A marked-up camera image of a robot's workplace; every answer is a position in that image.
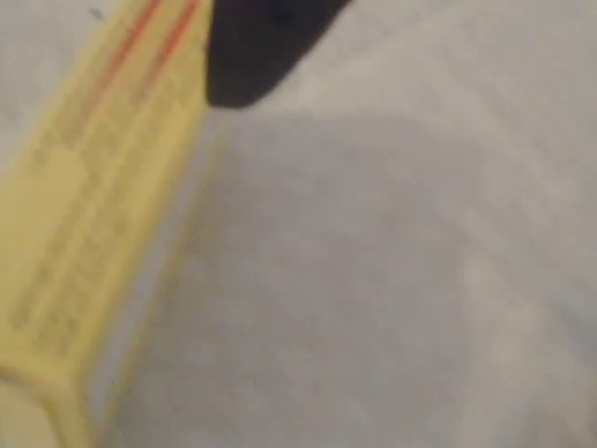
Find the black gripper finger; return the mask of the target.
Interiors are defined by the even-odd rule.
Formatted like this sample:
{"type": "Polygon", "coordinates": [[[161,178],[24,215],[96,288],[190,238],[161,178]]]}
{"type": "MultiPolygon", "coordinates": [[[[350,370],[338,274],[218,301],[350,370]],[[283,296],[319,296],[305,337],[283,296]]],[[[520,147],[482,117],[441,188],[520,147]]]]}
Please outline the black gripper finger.
{"type": "Polygon", "coordinates": [[[242,109],[270,94],[349,3],[343,0],[220,0],[209,34],[210,106],[242,109]]]}

